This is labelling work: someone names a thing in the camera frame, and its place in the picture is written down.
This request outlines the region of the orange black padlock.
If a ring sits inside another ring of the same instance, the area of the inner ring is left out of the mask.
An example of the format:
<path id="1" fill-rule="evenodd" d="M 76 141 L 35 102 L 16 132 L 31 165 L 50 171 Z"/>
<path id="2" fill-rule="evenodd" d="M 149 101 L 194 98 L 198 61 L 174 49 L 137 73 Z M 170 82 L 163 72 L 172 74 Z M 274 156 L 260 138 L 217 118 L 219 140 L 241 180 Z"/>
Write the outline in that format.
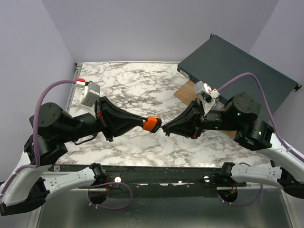
<path id="1" fill-rule="evenodd" d="M 157 117 L 149 116 L 143 123 L 142 128 L 151 133 L 156 133 L 158 129 L 161 127 L 162 120 Z"/>

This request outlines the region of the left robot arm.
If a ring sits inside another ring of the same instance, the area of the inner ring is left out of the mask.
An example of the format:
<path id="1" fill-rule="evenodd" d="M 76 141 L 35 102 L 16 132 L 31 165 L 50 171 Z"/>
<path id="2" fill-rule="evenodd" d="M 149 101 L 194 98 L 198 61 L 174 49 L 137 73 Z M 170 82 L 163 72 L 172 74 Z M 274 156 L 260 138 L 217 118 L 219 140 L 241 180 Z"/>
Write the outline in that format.
<path id="1" fill-rule="evenodd" d="M 67 153 L 66 143 L 80 143 L 82 138 L 94 138 L 99 133 L 112 141 L 135 127 L 145 129 L 147 120 L 116 107 L 106 97 L 95 102 L 92 113 L 75 117 L 55 103 L 39 104 L 30 118 L 33 133 L 21 159 L 0 186 L 0 214 L 31 212 L 64 191 L 108 185 L 107 174 L 99 163 L 62 177 L 47 179 L 42 174 Z"/>

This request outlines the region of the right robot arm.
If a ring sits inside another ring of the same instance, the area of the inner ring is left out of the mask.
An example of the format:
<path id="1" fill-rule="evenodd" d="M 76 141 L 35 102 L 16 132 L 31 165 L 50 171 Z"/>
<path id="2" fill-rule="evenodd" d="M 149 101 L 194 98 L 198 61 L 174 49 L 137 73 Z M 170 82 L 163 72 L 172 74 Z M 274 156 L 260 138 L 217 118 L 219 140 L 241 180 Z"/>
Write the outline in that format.
<path id="1" fill-rule="evenodd" d="M 274 162 L 271 167 L 246 167 L 226 162 L 209 182 L 221 187 L 253 182 L 282 189 L 285 193 L 304 197 L 304 161 L 301 153 L 280 142 L 272 126 L 258 117 L 261 105 L 245 93 L 228 100 L 223 110 L 204 107 L 204 100 L 195 100 L 178 117 L 162 129 L 167 136 L 177 134 L 197 139 L 205 130 L 235 131 L 234 141 L 259 152 Z"/>

